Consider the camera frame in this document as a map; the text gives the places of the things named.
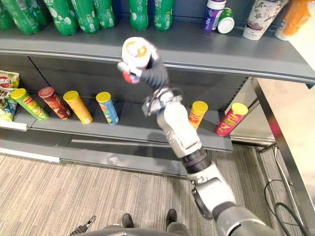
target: blue pringles can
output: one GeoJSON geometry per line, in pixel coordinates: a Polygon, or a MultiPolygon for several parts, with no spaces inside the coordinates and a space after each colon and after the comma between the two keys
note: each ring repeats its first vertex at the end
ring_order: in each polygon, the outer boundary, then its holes
{"type": "Polygon", "coordinates": [[[110,125],[117,124],[119,119],[114,104],[112,102],[110,93],[100,92],[98,95],[96,95],[96,100],[98,101],[99,106],[102,109],[108,124],[110,125]]]}

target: chip bag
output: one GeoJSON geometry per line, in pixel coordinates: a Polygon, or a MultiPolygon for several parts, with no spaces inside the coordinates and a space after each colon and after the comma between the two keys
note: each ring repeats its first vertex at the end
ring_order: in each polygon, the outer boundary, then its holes
{"type": "Polygon", "coordinates": [[[10,94],[19,82],[18,73],[0,70],[0,120],[13,121],[17,102],[10,98],[10,94]]]}

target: black shoe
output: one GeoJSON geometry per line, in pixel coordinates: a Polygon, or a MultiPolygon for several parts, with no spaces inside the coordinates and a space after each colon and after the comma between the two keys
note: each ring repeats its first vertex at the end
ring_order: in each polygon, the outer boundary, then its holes
{"type": "Polygon", "coordinates": [[[122,218],[123,228],[134,228],[132,217],[130,214],[126,213],[122,218]]]}
{"type": "Polygon", "coordinates": [[[177,222],[177,213],[176,210],[170,209],[168,210],[167,217],[166,217],[166,228],[169,226],[170,223],[177,222]]]}

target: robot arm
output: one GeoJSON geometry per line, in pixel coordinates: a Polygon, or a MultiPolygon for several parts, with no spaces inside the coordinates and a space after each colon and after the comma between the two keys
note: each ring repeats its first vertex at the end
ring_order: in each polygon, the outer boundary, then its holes
{"type": "Polygon", "coordinates": [[[168,79],[158,79],[160,75],[165,76],[166,69],[161,63],[155,65],[153,63],[153,68],[147,67],[148,72],[130,68],[124,62],[118,68],[126,73],[136,72],[140,80],[154,85],[151,87],[156,90],[146,98],[142,110],[145,116],[157,115],[158,125],[194,185],[192,194],[202,216],[215,220],[220,236],[276,235],[249,210],[236,205],[232,190],[189,123],[187,111],[181,103],[181,94],[168,87],[168,79]]]}

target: red pringles can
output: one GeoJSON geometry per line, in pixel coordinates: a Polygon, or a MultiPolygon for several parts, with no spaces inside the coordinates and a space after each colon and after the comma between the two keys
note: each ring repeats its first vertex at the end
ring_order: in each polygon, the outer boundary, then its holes
{"type": "Polygon", "coordinates": [[[69,119],[71,117],[71,111],[68,109],[60,98],[55,93],[55,90],[52,87],[42,88],[38,95],[47,103],[47,105],[53,109],[53,111],[61,119],[69,119]]]}
{"type": "Polygon", "coordinates": [[[247,114],[248,108],[242,103],[234,103],[224,119],[217,126],[216,133],[220,136],[228,135],[247,114]]]}

